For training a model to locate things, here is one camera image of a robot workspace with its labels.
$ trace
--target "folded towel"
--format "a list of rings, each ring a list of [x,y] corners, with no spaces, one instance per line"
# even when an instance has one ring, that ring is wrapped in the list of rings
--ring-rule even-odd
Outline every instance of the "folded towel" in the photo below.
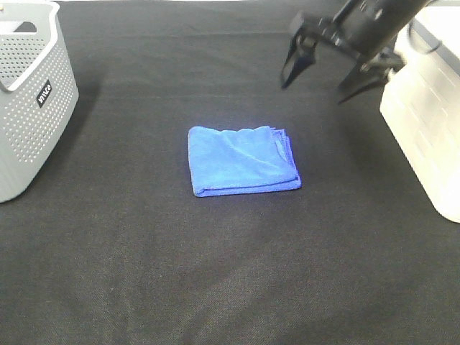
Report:
[[[193,127],[188,162],[196,196],[292,190],[302,184],[284,129],[220,132]]]

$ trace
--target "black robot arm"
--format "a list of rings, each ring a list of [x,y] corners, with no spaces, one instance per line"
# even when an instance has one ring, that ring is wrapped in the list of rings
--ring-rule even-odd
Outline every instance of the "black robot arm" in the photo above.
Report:
[[[287,88],[316,62],[318,43],[326,43],[356,61],[339,85],[339,103],[388,82],[390,70],[404,62],[388,47],[392,38],[431,0],[348,0],[333,17],[299,12],[290,25],[293,35],[281,86]]]

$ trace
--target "black tablecloth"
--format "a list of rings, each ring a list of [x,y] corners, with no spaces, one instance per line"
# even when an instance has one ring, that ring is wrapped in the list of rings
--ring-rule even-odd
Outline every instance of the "black tablecloth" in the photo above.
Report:
[[[459,344],[459,225],[351,62],[279,88],[299,9],[342,1],[63,3],[80,89],[27,192],[0,205],[0,343]],[[301,190],[193,196],[187,132],[286,129]]]

